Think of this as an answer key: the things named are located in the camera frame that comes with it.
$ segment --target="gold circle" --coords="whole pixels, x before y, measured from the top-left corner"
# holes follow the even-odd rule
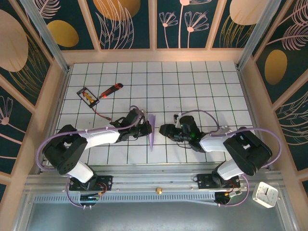
[[[287,69],[288,59],[281,50],[273,50],[265,61],[265,79],[275,85],[281,81]]]
[[[140,9],[140,0],[93,0],[95,7],[104,17],[120,21],[125,16],[121,16],[118,2],[123,7],[123,10],[128,10],[131,17],[135,16]]]
[[[74,47],[79,42],[77,31],[67,22],[54,20],[47,25],[57,44],[64,47]]]
[[[269,0],[232,0],[230,17],[239,25],[253,25],[259,21]]]
[[[20,71],[28,59],[28,40],[19,22],[0,10],[0,67],[10,72]]]

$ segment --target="gray floor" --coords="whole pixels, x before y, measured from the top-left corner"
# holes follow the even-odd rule
[[[71,204],[33,206],[27,231],[72,230],[281,231],[284,228],[278,206],[267,209],[253,200],[229,208],[189,202],[99,204],[92,210]]]

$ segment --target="dark teal wallpaper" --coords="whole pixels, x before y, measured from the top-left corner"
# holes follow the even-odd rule
[[[0,74],[35,105],[50,63],[8,1],[0,18]]]
[[[204,48],[217,2],[158,0],[157,48]]]
[[[87,0],[101,49],[150,48],[148,0]]]
[[[5,188],[6,188],[5,184],[0,184],[0,204],[1,204],[2,197],[4,195]]]
[[[94,49],[77,0],[33,2],[61,50]]]
[[[0,171],[12,172],[32,114],[0,87]]]
[[[276,115],[298,171],[308,167],[308,82],[292,95]]]
[[[244,48],[267,0],[227,0],[213,48]]]
[[[256,45],[254,51],[252,52],[252,55],[254,56],[256,54],[256,52],[258,51],[259,47],[261,46],[261,43],[263,42],[263,39],[265,38],[265,36],[267,35],[267,33],[269,32],[271,26],[273,25],[273,23],[275,22],[277,16],[279,15],[282,7],[284,6],[286,0],[282,0],[279,4],[279,7],[276,11],[276,13],[274,14],[273,18],[271,19],[267,29],[264,31],[262,38],[260,39],[260,41],[258,42],[258,44]]]
[[[295,0],[257,60],[275,102],[308,68],[308,2]]]

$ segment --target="flower drawing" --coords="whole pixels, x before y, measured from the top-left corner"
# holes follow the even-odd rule
[[[160,21],[161,21],[161,23],[162,23],[162,25],[164,27],[166,45],[167,45],[167,48],[169,48],[168,40],[167,40],[167,34],[166,34],[166,27],[168,27],[168,26],[175,26],[179,22],[178,22],[178,20],[176,20],[176,16],[174,15],[174,12],[172,12],[172,13],[170,13],[170,12],[167,12],[167,13],[161,12],[161,13],[159,13],[159,18],[160,18]]]
[[[212,0],[180,0],[180,4],[182,5],[182,7],[180,12],[180,25],[179,25],[179,48],[181,48],[181,25],[182,25],[182,15],[184,6],[204,4],[204,3],[209,3],[211,1]]]
[[[206,13],[196,12],[192,16],[192,12],[185,13],[185,23],[188,31],[187,48],[189,48],[190,33],[195,31],[207,30],[209,23],[207,22]]]

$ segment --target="metal frame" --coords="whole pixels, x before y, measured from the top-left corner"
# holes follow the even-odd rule
[[[32,0],[20,0],[20,3],[23,5],[26,13],[29,15],[31,21],[44,39],[46,45],[59,63],[60,67],[65,73],[68,73],[68,64],[66,63],[58,44],[55,42],[52,34],[48,30],[45,21],[40,16],[34,2]]]

